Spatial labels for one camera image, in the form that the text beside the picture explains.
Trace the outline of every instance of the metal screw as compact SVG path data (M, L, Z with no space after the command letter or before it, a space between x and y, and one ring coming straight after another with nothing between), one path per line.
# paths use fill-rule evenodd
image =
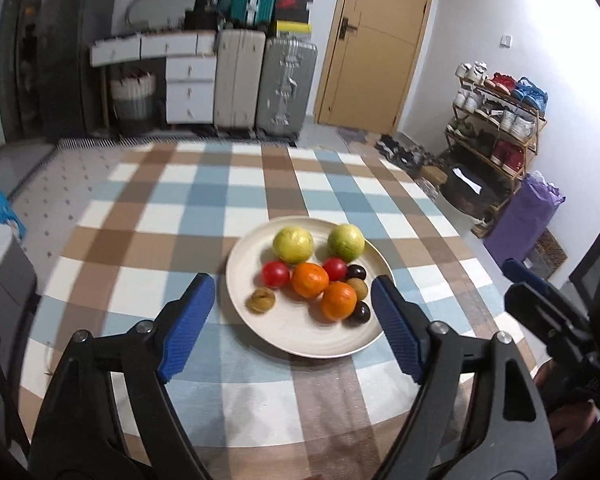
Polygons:
M505 345L508 345L513 341L513 338L511 337L509 332L504 332L502 330L496 334L496 338L498 338L498 341L504 343Z
M449 332L449 325L444 321L434 321L431 323L430 327L431 332L436 334L445 335L447 332Z
M73 334L73 341L76 343L84 343L86 338L88 337L88 330L78 330L75 334Z
M144 321L141 321L135 325L135 330L137 330L140 334L149 334L153 330L153 322L145 319Z

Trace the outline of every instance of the silver suitcase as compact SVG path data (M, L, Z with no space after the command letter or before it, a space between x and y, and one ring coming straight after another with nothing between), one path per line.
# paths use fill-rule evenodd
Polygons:
M266 37L251 30L222 30L215 73L213 124L253 128Z
M256 124L273 136L299 133L304 123L318 48L311 43L267 40L257 98Z

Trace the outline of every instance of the person's hand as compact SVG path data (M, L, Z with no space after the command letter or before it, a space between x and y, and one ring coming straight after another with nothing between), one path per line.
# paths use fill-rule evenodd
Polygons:
M538 388L546 382L555 368L553 360L545 362L534 377ZM596 420L595 405L592 402L565 404L549 415L549 427L554 438L555 449L573 446L589 430Z

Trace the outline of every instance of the green lime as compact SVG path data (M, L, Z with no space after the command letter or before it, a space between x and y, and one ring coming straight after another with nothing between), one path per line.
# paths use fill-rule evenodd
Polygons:
M285 227L273 239L273 252L290 265L305 262L313 254L313 237L304 228Z
M337 256L349 263L365 250L365 235L352 224L342 224L331 231L327 245L331 256Z

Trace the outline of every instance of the plate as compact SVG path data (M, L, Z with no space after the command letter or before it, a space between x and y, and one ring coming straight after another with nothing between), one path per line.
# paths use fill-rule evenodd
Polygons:
M258 226L238 240L226 264L226 285L238 314L262 339L289 354L333 359L366 348L382 334L373 309L371 319L362 325L330 323L320 313L319 300L304 300L289 285L275 292L275 306L267 313L255 314L247 308L249 296L257 286L262 286L259 281L262 265L276 259L273 238L287 226L303 227L313 236L315 253L310 262L321 265L329 257L327 239L337 224L304 216L287 216ZM365 267L369 289L377 276L386 274L393 280L391 267L368 241L362 256L353 263ZM365 303L371 304L369 297Z

